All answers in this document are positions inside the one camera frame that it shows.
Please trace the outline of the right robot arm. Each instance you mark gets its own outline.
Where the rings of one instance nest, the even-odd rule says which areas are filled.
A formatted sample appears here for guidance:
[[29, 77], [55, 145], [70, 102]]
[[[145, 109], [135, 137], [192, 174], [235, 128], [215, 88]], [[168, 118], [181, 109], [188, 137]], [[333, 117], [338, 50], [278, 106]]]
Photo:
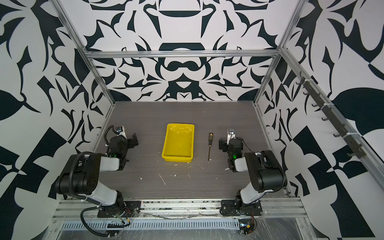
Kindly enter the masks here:
[[241, 138], [229, 141], [220, 139], [219, 149], [228, 154], [231, 171], [247, 172], [250, 176], [248, 185], [239, 190], [236, 196], [240, 206], [252, 205], [266, 194], [278, 192], [287, 186], [287, 176], [272, 151], [242, 153], [244, 142]]

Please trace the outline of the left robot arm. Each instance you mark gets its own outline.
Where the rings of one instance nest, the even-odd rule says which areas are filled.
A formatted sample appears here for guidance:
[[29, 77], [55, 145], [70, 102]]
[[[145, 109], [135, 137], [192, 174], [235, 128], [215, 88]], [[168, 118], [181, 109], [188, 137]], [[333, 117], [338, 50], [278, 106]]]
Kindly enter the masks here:
[[111, 138], [106, 154], [83, 152], [71, 155], [55, 182], [56, 192], [103, 207], [121, 208], [124, 205], [122, 193], [104, 185], [99, 176], [101, 172], [122, 171], [128, 161], [128, 150], [138, 145], [136, 134], [129, 139], [120, 134]]

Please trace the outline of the yellow plastic bin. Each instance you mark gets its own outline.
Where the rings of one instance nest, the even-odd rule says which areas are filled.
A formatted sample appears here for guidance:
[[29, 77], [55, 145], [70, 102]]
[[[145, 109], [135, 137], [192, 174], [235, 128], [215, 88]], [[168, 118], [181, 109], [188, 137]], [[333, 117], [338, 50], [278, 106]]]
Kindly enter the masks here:
[[162, 158], [166, 162], [190, 163], [194, 157], [195, 126], [168, 124]]

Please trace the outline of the small green circuit board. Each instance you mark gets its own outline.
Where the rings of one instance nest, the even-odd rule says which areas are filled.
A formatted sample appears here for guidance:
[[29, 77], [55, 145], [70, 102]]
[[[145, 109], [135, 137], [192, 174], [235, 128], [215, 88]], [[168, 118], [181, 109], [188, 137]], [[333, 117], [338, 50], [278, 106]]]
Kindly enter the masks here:
[[257, 221], [255, 218], [240, 219], [239, 220], [239, 232], [243, 235], [251, 234], [257, 227]]

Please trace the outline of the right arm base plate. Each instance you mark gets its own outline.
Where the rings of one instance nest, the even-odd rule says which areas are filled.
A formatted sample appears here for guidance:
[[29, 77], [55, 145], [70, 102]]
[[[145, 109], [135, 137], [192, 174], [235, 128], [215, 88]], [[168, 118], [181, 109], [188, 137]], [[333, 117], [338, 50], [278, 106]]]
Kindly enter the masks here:
[[261, 216], [263, 209], [260, 202], [243, 205], [235, 200], [221, 200], [220, 214], [224, 217]]

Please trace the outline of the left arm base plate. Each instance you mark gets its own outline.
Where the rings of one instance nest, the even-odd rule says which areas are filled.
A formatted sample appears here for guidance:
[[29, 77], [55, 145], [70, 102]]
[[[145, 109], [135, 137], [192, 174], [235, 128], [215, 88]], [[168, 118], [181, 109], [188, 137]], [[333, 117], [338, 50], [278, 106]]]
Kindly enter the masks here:
[[141, 210], [141, 201], [124, 201], [123, 204], [115, 204], [111, 206], [101, 206], [98, 211], [98, 218], [113, 218], [119, 215], [120, 217], [130, 218], [138, 214]]

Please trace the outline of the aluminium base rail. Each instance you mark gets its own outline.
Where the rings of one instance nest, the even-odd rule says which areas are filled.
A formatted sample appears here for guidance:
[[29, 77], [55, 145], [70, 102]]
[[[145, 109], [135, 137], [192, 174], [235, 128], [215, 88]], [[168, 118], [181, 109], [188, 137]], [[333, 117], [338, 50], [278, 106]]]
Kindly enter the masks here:
[[[133, 216], [153, 218], [224, 217], [220, 214], [221, 200], [229, 199], [146, 199], [141, 210]], [[259, 200], [265, 218], [305, 218], [307, 212], [299, 198], [262, 198]]]

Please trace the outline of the black wall hook rack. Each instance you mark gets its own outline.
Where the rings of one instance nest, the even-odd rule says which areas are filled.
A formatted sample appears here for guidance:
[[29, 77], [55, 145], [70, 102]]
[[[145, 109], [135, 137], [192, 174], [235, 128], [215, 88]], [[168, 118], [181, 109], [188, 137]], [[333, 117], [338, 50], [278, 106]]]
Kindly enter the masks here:
[[302, 85], [306, 89], [304, 94], [306, 96], [311, 96], [315, 101], [312, 107], [323, 112], [325, 117], [322, 118], [322, 121], [329, 121], [337, 131], [337, 133], [333, 134], [333, 136], [335, 138], [342, 138], [350, 147], [352, 152], [347, 153], [347, 155], [349, 157], [357, 157], [359, 159], [365, 157], [367, 153], [364, 151], [363, 144], [359, 140], [359, 134], [352, 130], [352, 127], [347, 124], [347, 121], [344, 119], [340, 111], [322, 92], [315, 80], [305, 78], [302, 71], [300, 71], [299, 76], [300, 81], [297, 84]]

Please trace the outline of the aluminium cage frame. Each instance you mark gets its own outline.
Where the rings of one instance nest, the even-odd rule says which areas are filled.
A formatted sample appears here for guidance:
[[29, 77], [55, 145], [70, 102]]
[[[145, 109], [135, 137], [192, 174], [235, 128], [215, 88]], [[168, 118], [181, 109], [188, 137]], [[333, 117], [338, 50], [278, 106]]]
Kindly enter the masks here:
[[[298, 1], [294, 7], [294, 10], [291, 14], [291, 17], [288, 21], [288, 25], [283, 33], [282, 40], [280, 41], [277, 47], [272, 49], [245, 49], [245, 50], [194, 50], [192, 48], [175, 48], [174, 50], [152, 50], [147, 51], [96, 51], [88, 49], [80, 39], [80, 34], [76, 29], [76, 25], [73, 24], [70, 15], [66, 11], [63, 1], [52, 1], [55, 11], [58, 13], [61, 22], [64, 24], [65, 28], [69, 31], [70, 36], [73, 38], [73, 41], [77, 47], [80, 47], [80, 54], [86, 62], [86, 65], [90, 68], [91, 73], [96, 78], [97, 83], [101, 86], [103, 93], [107, 95], [107, 99], [114, 104], [116, 98], [112, 96], [111, 91], [107, 88], [105, 79], [103, 79], [96, 68], [96, 65], [93, 63], [94, 59], [115, 59], [115, 58], [134, 58], [134, 59], [159, 59], [159, 58], [226, 58], [226, 57], [265, 57], [271, 58], [272, 63], [268, 67], [268, 70], [265, 76], [262, 79], [259, 92], [256, 94], [254, 103], [260, 102], [262, 97], [262, 91], [267, 87], [267, 83], [272, 78], [272, 72], [275, 71], [278, 67], [278, 62], [284, 60], [287, 65], [294, 72], [295, 76], [300, 79], [299, 73], [303, 72], [305, 78], [315, 80], [318, 87], [322, 92], [330, 99], [331, 96], [335, 95], [333, 91], [333, 85], [329, 86], [329, 93], [325, 93], [324, 84], [319, 84], [318, 80], [315, 77], [315, 71], [313, 69], [306, 69], [304, 67], [304, 61], [298, 60], [294, 54], [293, 49], [288, 47], [288, 43], [295, 36], [302, 36], [302, 32], [295, 32], [295, 29], [299, 29], [299, 23], [304, 17], [304, 12], [308, 9], [307, 5], [310, 4], [310, 1]], [[342, 113], [340, 107], [338, 107], [333, 101], [331, 101], [337, 109], [340, 111], [344, 119], [347, 121], [347, 124], [352, 127], [352, 130], [356, 131], [359, 135], [359, 140], [363, 144], [363, 149], [367, 155], [359, 159], [363, 166], [370, 173], [372, 178], [377, 182], [380, 188], [384, 187], [384, 161], [381, 156], [376, 152], [371, 143], [367, 140], [365, 134], [362, 131], [358, 130], [358, 122], [351, 118], [348, 118], [345, 114]]]

